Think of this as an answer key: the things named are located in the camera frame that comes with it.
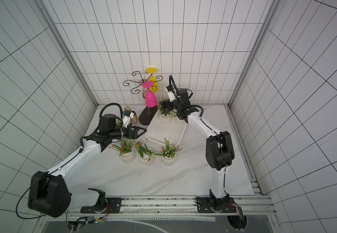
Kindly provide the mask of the small red flower potted plant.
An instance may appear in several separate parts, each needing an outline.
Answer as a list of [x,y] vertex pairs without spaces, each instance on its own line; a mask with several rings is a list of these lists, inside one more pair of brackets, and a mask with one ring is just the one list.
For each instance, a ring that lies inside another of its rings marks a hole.
[[177,124],[186,124],[185,120],[180,119],[176,111],[171,111],[171,116]]

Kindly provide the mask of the green potted plant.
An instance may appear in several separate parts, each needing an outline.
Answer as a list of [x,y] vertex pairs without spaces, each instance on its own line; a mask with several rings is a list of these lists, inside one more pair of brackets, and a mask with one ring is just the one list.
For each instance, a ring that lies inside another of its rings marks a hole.
[[171,121],[171,111],[167,110],[163,103],[165,102],[166,100],[160,100],[158,102],[158,110],[160,111],[159,113],[159,118],[160,118],[160,121],[164,124],[168,124],[170,123]]
[[137,141],[135,149],[140,157],[140,162],[144,166],[150,166],[153,163],[153,151],[148,148],[144,141]]

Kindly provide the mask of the pink potted plant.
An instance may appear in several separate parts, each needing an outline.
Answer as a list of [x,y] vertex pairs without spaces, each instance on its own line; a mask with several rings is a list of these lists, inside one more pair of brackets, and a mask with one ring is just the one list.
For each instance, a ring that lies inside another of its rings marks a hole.
[[183,149],[178,145],[171,145],[170,142],[164,138],[164,146],[161,147],[161,151],[159,153],[153,153],[153,155],[161,156],[162,162],[165,166],[172,166],[175,163],[176,155]]

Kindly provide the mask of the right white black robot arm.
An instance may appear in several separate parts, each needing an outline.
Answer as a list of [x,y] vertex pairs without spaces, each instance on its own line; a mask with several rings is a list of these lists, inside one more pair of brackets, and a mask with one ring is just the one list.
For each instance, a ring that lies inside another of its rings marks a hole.
[[206,139],[205,157],[213,168],[212,186],[209,190],[209,204],[214,212],[220,212],[226,206],[231,206],[232,198],[225,188],[227,168],[235,158],[231,135],[221,132],[203,118],[203,107],[191,105],[188,92],[185,89],[167,87],[168,100],[162,103],[163,108],[174,110],[179,119],[193,126]]

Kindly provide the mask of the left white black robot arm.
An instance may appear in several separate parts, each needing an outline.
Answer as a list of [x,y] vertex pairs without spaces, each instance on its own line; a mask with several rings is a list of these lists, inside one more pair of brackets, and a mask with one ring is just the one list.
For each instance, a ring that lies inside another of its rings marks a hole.
[[27,206],[40,216],[59,217],[66,211],[79,207],[106,208],[104,191],[87,188],[82,192],[71,192],[69,183],[74,176],[95,156],[102,153],[113,140],[137,139],[147,129],[133,126],[129,116],[118,118],[105,114],[88,136],[80,138],[80,147],[68,158],[48,171],[38,171],[31,177],[31,184],[25,191],[28,194]]

